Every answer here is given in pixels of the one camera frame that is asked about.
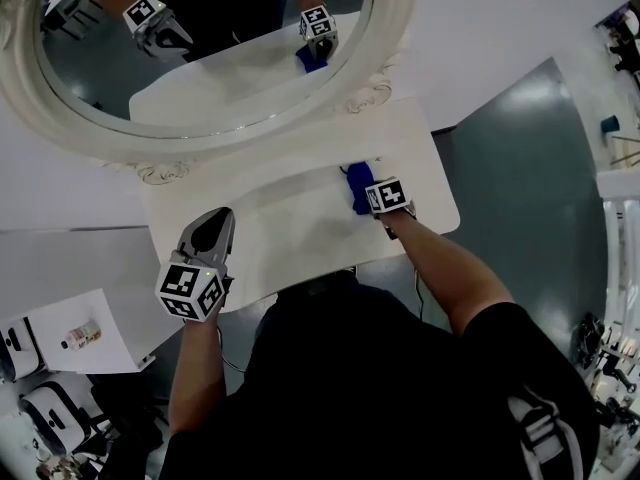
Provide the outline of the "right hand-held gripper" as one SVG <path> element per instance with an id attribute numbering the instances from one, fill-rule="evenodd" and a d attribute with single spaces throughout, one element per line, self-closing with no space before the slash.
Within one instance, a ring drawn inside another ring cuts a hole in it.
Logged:
<path id="1" fill-rule="evenodd" d="M 370 211 L 374 217 L 394 211 L 405 211 L 416 217 L 415 206 L 406 195 L 401 181 L 396 177 L 376 182 L 365 189 Z"/>

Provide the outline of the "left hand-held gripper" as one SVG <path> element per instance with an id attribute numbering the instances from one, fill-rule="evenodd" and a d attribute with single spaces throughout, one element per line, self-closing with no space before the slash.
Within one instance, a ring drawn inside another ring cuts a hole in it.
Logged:
<path id="1" fill-rule="evenodd" d="M 211 210 L 191 222 L 176 251 L 161 265 L 155 295 L 172 316 L 205 322 L 224 307 L 233 278 L 231 254 L 236 220 L 229 207 Z"/>

